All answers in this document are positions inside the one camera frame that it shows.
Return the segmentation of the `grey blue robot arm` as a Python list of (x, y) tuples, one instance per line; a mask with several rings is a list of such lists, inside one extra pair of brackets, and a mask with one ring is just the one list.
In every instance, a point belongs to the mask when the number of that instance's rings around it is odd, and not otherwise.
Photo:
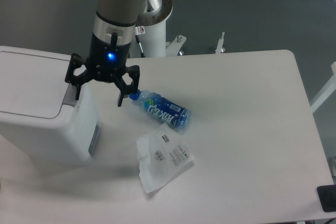
[(140, 68), (126, 66), (127, 58), (166, 56), (166, 21), (172, 0), (98, 0), (87, 58), (71, 55), (65, 75), (68, 89), (79, 100), (82, 86), (96, 80), (114, 83), (120, 90), (118, 106), (136, 93)]

